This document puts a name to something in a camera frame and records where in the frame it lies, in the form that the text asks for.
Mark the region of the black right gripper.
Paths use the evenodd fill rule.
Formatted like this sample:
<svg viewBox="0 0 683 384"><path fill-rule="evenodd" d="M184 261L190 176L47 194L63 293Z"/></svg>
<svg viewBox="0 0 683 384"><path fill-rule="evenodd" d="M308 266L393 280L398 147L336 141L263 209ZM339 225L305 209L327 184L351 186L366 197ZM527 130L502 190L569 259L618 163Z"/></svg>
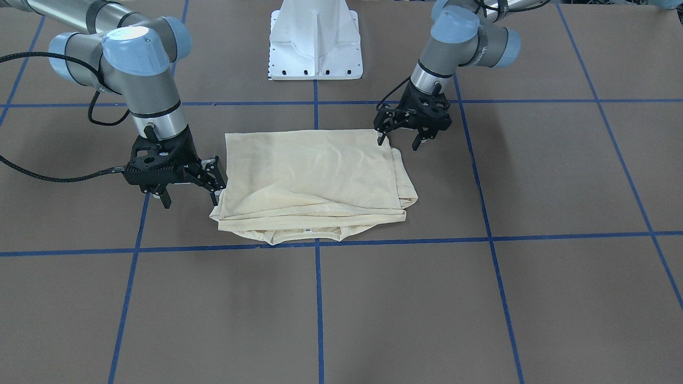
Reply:
<svg viewBox="0 0 683 384"><path fill-rule="evenodd" d="M144 194L156 195L164 209L170 209L172 204L168 185L202 187L210 193L213 206L218 206L220 193L226 187L225 170L219 156L200 159L189 126L164 140L155 135L151 139L138 136L123 176L130 185L139 186Z"/></svg>

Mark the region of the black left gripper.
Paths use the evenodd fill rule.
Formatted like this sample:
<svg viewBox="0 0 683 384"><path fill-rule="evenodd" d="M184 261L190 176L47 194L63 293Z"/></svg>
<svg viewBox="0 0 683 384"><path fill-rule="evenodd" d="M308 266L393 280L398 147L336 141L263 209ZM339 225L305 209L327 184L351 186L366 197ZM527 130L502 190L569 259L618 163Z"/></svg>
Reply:
<svg viewBox="0 0 683 384"><path fill-rule="evenodd" d="M392 108L386 98L407 83L399 105ZM426 139L435 139L437 133L446 131L452 124L448 112L450 102L442 91L441 83L434 83L432 92L422 92L411 80L405 79L391 90L376 105L374 129L377 131L377 143L382 146L388 133L399 128L416 130L412 142L412 150L417 151Z"/></svg>

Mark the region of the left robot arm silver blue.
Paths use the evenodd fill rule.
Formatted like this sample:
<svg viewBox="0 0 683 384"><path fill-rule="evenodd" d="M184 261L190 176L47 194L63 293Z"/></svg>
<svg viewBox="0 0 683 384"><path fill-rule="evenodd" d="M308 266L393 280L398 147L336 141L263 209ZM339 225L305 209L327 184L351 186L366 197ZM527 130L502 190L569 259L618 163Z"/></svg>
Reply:
<svg viewBox="0 0 683 384"><path fill-rule="evenodd" d="M396 129L417 132L413 150L451 126L450 102L444 90L460 67L502 68L511 65L521 49L519 34L498 25L508 14L535 10L545 1L437 1L433 25L416 66L402 81L396 107L385 99L376 105L374 129L378 145Z"/></svg>

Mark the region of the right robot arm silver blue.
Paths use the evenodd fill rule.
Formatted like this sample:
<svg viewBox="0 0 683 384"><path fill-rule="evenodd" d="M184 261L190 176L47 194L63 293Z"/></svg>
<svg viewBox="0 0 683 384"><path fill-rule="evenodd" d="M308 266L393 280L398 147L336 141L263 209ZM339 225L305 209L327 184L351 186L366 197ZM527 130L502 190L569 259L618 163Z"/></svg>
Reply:
<svg viewBox="0 0 683 384"><path fill-rule="evenodd" d="M183 22L174 17L152 19L108 1L2 1L2 7L43 15L74 29L54 37L47 52L7 54L2 62L48 58L62 78L95 89L89 113L100 94L121 95L127 107L124 116L132 117L138 131L126 165L84 177L44 177L2 158L5 165L60 183L121 173L127 183L154 195L167 209L168 185L194 184L207 190L217 206L226 187L225 172L218 156L198 156L171 70L191 52L192 39Z"/></svg>

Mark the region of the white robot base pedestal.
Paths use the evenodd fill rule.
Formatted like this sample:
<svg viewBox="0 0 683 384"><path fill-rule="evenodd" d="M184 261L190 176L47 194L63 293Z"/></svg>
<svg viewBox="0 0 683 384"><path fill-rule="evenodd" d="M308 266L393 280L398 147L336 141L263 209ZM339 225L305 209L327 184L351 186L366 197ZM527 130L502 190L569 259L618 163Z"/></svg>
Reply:
<svg viewBox="0 0 683 384"><path fill-rule="evenodd" d="M345 1L284 1L271 12L269 39L271 80L363 76L359 18Z"/></svg>

